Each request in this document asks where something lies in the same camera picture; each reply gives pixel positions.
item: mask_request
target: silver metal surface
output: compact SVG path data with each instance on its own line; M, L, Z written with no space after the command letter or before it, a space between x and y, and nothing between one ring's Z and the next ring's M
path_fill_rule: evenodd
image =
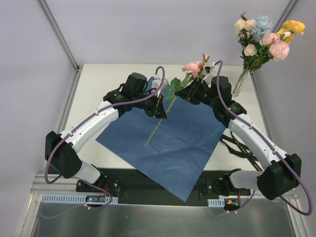
M18 237L29 237L36 221L42 194L30 194L17 232Z
M289 201L295 207L301 209L300 201L298 199L290 199ZM290 206L288 206L288 212L292 220L296 237L311 237L312 235L308 229L304 216L293 210Z
M41 7L46 19L48 20L57 40L60 43L60 46L62 47L63 51L65 52L69 62L71 63L71 65L73 66L74 70L77 71L78 70L78 64L73 56L73 54L71 53L71 50L69 49L69 46L51 12L51 10L49 9L49 6L47 4L47 2L45 0L37 0L39 3L39 6Z
M279 19L275 23L275 26L274 26L272 32L277 32L281 28L283 22L285 20L287 20L289 14L293 11L293 9L296 7L296 5L297 5L297 3L299 1L300 0L290 0L288 2L288 4L286 5L286 7L285 7L284 11L282 12L281 16L279 17Z
M42 203L45 216L62 213L73 204ZM237 214L219 208L109 205L100 210L79 207L46 220L39 218L40 237L294 237L283 201L254 199Z
M74 101L76 89L77 89L77 86L78 86L78 83L79 83L81 72L82 72L82 68L79 68L79 70L77 72L75 72L75 75L74 75L74 78L73 78L70 90L69 90L68 95L67 95L66 102L64 104L64 108L63 108L63 112L62 112L61 118L60 118L60 120L58 122L58 125L57 125L57 133L63 131L65 129L65 127L66 127L67 120L68 120L68 117L69 117L69 113L70 113L70 110L71 110L71 106L72 106L73 101Z

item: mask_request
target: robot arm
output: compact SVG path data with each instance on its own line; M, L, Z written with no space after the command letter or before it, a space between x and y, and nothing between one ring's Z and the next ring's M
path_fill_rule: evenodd
M228 78L220 76L219 90L224 103L231 112L250 124L250 127L236 119L224 108L218 95L216 77L212 79L211 87L208 87L205 81L196 78L188 87L175 94L194 105L200 103L209 105L213 109L215 117L244 141L265 170L262 172L240 169L230 171L219 181L220 185L223 186L222 190L227 190L226 195L228 196L230 191L246 188L260 190L267 199L273 200L297 187L299 182L285 167L275 152L268 147L264 139L274 147L274 150L285 159L298 176L301 174L301 159L296 154L289 156L265 135L263 135L263 138L259 136L254 128L259 129L253 123L247 111L239 103L232 100L231 89L232 86Z
M145 85L147 84L145 76L132 73L125 84L104 96L103 101L78 123L65 129L60 134L56 134L53 131L50 132L46 136L46 160L48 160L57 144L64 139L65 141L53 154L51 165L64 178L76 177L97 187L104 187L105 176L93 165L80 160L77 153L98 131L121 117L124 113L132 110L133 107L143 109L152 118L166 119L167 115L162 105L163 95L160 93L145 101L124 104L125 102L147 97L150 94L150 91L145 91L147 88ZM110 105L117 103L123 103L124 105L109 108Z

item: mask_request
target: blue cloth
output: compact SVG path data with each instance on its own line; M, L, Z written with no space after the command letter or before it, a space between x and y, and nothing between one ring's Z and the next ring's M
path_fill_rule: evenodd
M165 111L170 104L170 100L163 100ZM113 121L96 140L186 201L225 127L209 106L195 106L181 98L167 115L147 146L159 119L138 108Z

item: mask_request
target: white wall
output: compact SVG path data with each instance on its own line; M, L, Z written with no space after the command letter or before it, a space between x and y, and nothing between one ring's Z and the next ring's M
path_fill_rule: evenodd
M185 64L202 53L241 65L240 14L277 21L289 0L47 0L79 64Z
M0 236L15 236L73 70L35 0L0 3Z
M255 73L272 139L303 161L302 178L316 203L316 1L301 0L289 19L306 23L282 62L269 62ZM300 200L306 198L301 190ZM306 218L316 236L316 211Z

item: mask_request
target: pink rose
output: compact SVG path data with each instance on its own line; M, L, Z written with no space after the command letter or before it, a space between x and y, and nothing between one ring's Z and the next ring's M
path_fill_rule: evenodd
M182 68L182 71L185 73L192 73L193 77L197 78L201 65L202 63L200 61L189 63Z
M276 33L268 33L265 34L259 41L260 45L268 46L269 44L278 43L280 42L280 36Z
M270 47L270 53L273 56L273 60L280 61L287 57L290 51L288 43L280 41L276 44L272 44Z

